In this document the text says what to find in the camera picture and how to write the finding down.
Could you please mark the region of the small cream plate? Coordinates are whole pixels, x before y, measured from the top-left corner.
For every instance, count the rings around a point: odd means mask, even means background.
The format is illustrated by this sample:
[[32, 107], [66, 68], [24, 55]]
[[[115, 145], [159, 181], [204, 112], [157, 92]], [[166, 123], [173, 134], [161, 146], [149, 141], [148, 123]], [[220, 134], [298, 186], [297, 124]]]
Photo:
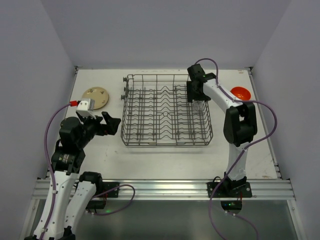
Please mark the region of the small cream plate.
[[93, 109], [98, 110], [108, 103], [110, 95], [103, 87], [96, 86], [87, 89], [82, 94], [82, 98], [94, 100]]

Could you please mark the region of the orange bowl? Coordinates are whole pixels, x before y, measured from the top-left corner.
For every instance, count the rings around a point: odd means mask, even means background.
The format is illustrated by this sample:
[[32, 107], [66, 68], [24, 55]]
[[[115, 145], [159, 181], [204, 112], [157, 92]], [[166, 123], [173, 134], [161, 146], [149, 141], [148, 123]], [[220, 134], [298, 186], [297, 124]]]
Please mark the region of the orange bowl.
[[243, 101], [249, 101], [252, 97], [251, 92], [242, 86], [235, 86], [230, 90], [230, 92]]

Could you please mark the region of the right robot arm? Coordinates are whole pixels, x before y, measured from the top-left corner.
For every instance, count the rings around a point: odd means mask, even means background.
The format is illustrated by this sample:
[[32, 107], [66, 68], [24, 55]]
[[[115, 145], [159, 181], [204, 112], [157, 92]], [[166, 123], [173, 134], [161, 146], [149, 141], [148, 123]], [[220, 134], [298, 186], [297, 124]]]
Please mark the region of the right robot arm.
[[223, 135], [229, 143], [228, 165], [224, 182], [238, 188], [247, 181], [245, 147], [258, 132], [255, 105], [243, 102], [217, 81], [218, 75], [205, 73], [200, 64], [187, 69], [187, 101], [214, 101], [225, 114]]

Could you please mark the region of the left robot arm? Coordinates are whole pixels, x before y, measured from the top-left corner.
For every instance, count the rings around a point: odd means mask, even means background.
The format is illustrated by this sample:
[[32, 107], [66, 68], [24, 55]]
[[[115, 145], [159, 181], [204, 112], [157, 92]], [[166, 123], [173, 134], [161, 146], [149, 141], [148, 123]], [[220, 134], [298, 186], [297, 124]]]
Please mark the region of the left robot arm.
[[60, 123], [59, 140], [51, 157], [51, 180], [44, 209], [30, 240], [74, 240], [80, 218], [94, 194], [103, 189], [98, 172], [80, 174], [85, 146], [95, 136], [114, 136], [121, 119], [72, 116]]

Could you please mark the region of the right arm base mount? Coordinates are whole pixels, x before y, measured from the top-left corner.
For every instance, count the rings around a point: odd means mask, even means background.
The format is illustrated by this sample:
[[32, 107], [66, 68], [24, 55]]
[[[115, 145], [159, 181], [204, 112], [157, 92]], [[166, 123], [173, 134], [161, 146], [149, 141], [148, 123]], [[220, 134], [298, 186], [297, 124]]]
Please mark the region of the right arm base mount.
[[243, 177], [240, 180], [230, 180], [227, 178], [223, 183], [217, 188], [213, 194], [213, 198], [219, 199], [235, 199], [235, 200], [221, 200], [220, 205], [224, 211], [238, 214], [243, 207], [244, 198], [252, 198], [251, 185], [247, 181], [247, 177]]

